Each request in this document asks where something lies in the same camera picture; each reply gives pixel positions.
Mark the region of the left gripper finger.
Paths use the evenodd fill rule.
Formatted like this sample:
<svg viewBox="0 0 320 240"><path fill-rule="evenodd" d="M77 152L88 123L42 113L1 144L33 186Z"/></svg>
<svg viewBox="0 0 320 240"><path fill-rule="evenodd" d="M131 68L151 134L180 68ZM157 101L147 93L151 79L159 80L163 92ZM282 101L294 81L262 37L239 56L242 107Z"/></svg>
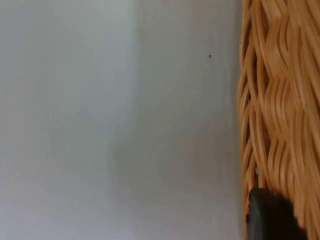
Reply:
<svg viewBox="0 0 320 240"><path fill-rule="evenodd" d="M281 194L252 188L246 215L249 240L306 240L307 233L294 216L293 206Z"/></svg>

